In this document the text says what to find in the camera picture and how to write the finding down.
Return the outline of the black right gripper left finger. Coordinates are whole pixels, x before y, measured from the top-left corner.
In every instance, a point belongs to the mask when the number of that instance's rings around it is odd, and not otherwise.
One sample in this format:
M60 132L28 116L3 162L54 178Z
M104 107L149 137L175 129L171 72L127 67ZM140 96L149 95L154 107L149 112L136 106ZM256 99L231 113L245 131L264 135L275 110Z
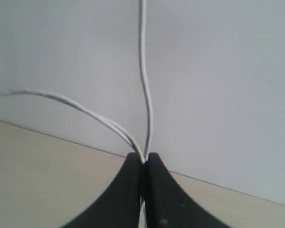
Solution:
M140 216L141 166L139 155L129 153L106 190L63 227L137 228Z

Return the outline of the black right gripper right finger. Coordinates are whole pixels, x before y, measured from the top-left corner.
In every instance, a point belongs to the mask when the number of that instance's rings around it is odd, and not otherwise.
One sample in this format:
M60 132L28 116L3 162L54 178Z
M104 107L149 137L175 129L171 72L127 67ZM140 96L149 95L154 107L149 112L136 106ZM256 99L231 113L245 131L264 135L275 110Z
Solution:
M144 200L149 228L228 228L196 203L176 182L159 154L144 165Z

